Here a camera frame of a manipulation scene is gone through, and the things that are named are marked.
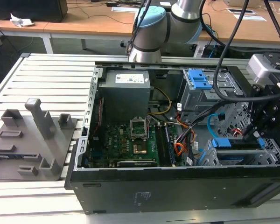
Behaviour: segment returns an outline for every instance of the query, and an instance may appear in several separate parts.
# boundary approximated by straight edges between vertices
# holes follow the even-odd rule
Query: wooden desk
[[[230,35],[234,29],[237,18],[234,14],[224,10],[226,8],[238,8],[240,7],[229,7],[223,0],[217,0],[212,2],[212,5],[208,4],[207,1],[204,5],[203,12],[209,13],[211,16],[212,28],[218,32],[219,39],[222,42],[227,42]],[[280,2],[273,2],[276,10],[280,8]],[[252,20],[242,20],[241,25],[235,35],[231,46],[238,47],[260,47],[260,48],[279,48],[280,49],[280,39],[276,28],[266,10],[265,6],[262,8],[250,8],[254,10],[258,16],[262,16],[266,21],[252,21]],[[274,13],[279,25],[280,25],[280,14]],[[209,18],[207,15],[204,17],[204,22],[209,24]],[[195,56],[200,57],[203,53],[203,49],[207,42],[210,40],[209,35],[206,31],[203,31],[199,36],[198,46],[196,47]]]
[[[68,3],[72,4],[68,4],[69,10],[62,23],[49,22],[44,28],[46,33],[132,35],[135,13],[112,12],[111,7],[101,4],[91,7],[78,4],[80,6],[78,8],[74,2],[76,1],[68,0]]]
[[[219,39],[227,42],[237,19],[232,13],[224,10],[228,6],[224,4],[223,0],[212,2],[215,10],[224,10],[220,12],[215,11],[208,4],[209,2],[210,0],[206,1],[203,12],[210,14],[212,27],[218,32]],[[100,3],[97,3],[98,5],[85,5],[85,2],[82,0],[78,0],[78,3],[80,3],[78,4],[80,8],[77,7],[76,0],[68,0],[68,14],[62,23],[35,22],[35,26],[19,28],[14,26],[10,21],[0,21],[0,29],[6,35],[41,37],[48,53],[53,53],[52,38],[81,39],[83,49],[86,48],[85,39],[130,39],[135,13],[112,12],[111,7],[106,7]],[[274,2],[274,5],[277,10],[280,8],[280,2]],[[267,21],[243,20],[232,42],[232,46],[280,48],[278,34],[267,11],[262,8],[254,10]],[[102,15],[110,16],[120,22]],[[280,14],[275,13],[275,16],[280,24]],[[204,20],[206,23],[209,23],[208,16],[205,16]],[[202,49],[209,40],[210,37],[203,31],[198,39],[195,56],[201,56]]]

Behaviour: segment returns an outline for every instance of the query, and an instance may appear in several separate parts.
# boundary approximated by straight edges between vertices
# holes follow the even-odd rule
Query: motherboard
[[[163,125],[148,124],[145,127],[146,130],[143,129],[141,124],[136,123],[131,131],[130,124],[107,125],[103,147],[92,148],[90,151],[89,167],[159,167],[165,165],[164,161],[170,161],[170,165],[174,164],[173,143],[177,138],[176,126],[169,125],[165,127]],[[166,128],[168,136],[163,132],[164,128]],[[144,132],[146,132],[146,137],[134,137],[134,134],[142,135]],[[166,155],[162,153],[162,144],[169,147],[170,154],[168,158],[165,158]]]

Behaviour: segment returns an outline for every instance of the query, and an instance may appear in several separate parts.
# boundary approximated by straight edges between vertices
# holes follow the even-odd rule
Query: desk
[[[238,20],[232,13],[224,9],[239,7],[229,7],[223,2],[223,0],[214,1],[212,2],[212,5],[208,4],[208,2],[209,1],[205,3],[203,12],[210,14],[213,29],[218,32],[219,39],[222,42],[227,43]],[[279,10],[280,2],[274,1],[273,3],[275,8]],[[262,6],[262,8],[259,7],[251,9],[254,10],[257,15],[265,18],[266,21],[242,20],[231,46],[280,49],[280,39],[276,28],[273,25],[268,12],[264,10],[263,7],[265,6]],[[274,13],[274,15],[280,25],[280,14]],[[204,22],[209,24],[208,16],[205,15],[203,18]],[[199,36],[198,46],[195,52],[197,57],[201,57],[203,49],[209,39],[210,38],[206,31],[203,31]]]
[[[217,59],[163,57],[166,63],[205,63],[216,65]],[[79,137],[85,102],[95,61],[126,62],[126,56],[46,55],[20,57],[0,85],[0,118],[8,109],[29,115],[24,103],[38,97],[42,109],[52,116],[70,113],[78,119],[66,157],[61,180],[55,182],[0,182],[0,224],[184,224],[184,223],[274,223],[280,222],[280,195],[258,208],[98,214],[86,216],[72,190],[65,190],[72,146]],[[223,65],[238,66],[252,81],[245,67],[248,60],[225,59]]]
[[[219,39],[227,42],[232,30],[237,22],[233,14],[224,10],[217,12],[216,10],[226,9],[227,6],[223,0],[213,2],[212,6],[208,5],[207,0],[203,12],[209,13],[212,20],[213,29],[219,34]],[[62,23],[51,22],[35,22],[35,26],[16,27],[10,21],[0,21],[0,29],[5,35],[16,36],[35,36],[43,39],[47,53],[53,53],[53,42],[51,38],[74,38],[82,39],[82,48],[85,49],[85,39],[99,40],[129,40],[131,37],[134,13],[112,12],[110,7],[94,6],[84,7],[84,12],[75,5],[76,0],[68,0],[70,3],[68,14]],[[275,8],[280,8],[280,2],[274,2]],[[277,31],[271,22],[266,10],[257,8],[255,11],[258,15],[264,17],[267,21],[242,21],[237,35],[232,42],[232,46],[240,47],[260,47],[260,48],[279,48],[280,40]],[[106,16],[88,16],[108,15],[120,23]],[[275,16],[280,24],[280,14]],[[205,22],[209,23],[209,19],[205,16]],[[201,57],[203,49],[210,37],[203,31],[198,39],[195,56]]]

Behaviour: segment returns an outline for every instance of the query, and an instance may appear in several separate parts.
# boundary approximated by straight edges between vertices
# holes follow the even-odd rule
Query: blue cable
[[[213,55],[213,53],[214,53],[214,51],[215,51],[215,48],[216,48],[216,45],[217,45],[217,42],[215,43],[214,48],[213,48],[213,50],[211,51],[209,58],[211,58],[211,56]]]
[[[211,28],[209,28],[208,26],[207,26],[207,28],[213,33],[213,35],[215,35],[214,31]],[[217,42],[215,42],[214,48],[211,51],[209,58],[211,58],[211,56],[213,55],[213,53],[215,51],[215,48],[216,48],[216,45],[217,45]]]
[[[207,129],[209,130],[210,134],[214,137],[214,138],[217,138],[218,136],[213,132],[213,130],[211,129],[210,127],[210,119],[211,117],[213,116],[218,116],[219,114],[218,113],[213,113],[211,114],[208,118],[207,118]]]

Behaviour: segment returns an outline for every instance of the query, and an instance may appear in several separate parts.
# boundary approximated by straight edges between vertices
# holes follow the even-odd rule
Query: floor
[[[42,39],[38,37],[19,37],[9,36],[1,37],[3,45],[0,46],[0,83],[5,75],[12,68],[13,64],[23,52],[29,53],[46,53]],[[14,45],[17,51],[12,47],[9,41]],[[86,40],[89,49],[83,50],[81,41],[78,39],[53,39],[54,52],[56,54],[96,54],[96,55],[124,55],[125,48],[120,47],[120,41],[105,41],[105,40]],[[170,53],[166,53],[166,46],[161,48],[163,56],[182,56],[192,57],[195,51],[195,45],[189,44],[170,44]],[[204,57],[208,57],[212,51],[213,46],[210,45],[205,50]],[[213,57],[219,57],[222,49],[217,48]],[[242,55],[235,52],[230,52],[227,57],[229,58],[249,58],[250,55]]]

